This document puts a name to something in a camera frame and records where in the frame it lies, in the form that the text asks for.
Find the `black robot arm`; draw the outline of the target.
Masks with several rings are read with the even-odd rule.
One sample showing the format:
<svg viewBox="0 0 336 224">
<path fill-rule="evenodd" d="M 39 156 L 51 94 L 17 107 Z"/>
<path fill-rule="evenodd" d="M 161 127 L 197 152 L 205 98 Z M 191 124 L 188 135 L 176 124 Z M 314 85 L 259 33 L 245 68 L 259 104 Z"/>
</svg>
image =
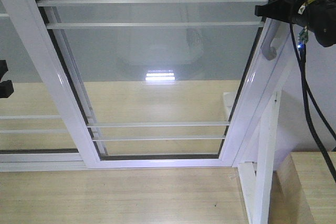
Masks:
<svg viewBox="0 0 336 224">
<path fill-rule="evenodd" d="M 255 15 L 307 27 L 323 47 L 335 44 L 335 0 L 270 0 Z"/>
</svg>

